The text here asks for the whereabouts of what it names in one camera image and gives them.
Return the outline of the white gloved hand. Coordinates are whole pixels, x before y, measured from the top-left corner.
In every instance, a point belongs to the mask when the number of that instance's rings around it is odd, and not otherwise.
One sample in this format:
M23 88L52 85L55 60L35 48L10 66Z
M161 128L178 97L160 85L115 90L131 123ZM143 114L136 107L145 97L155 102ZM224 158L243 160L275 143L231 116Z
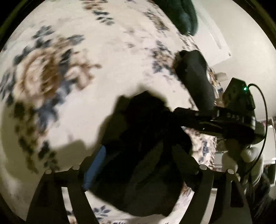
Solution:
M222 171L231 169L240 177L243 186L256 186L263 173L264 159L260 149L255 146L241 148L236 140L222 140L217 150L223 152Z

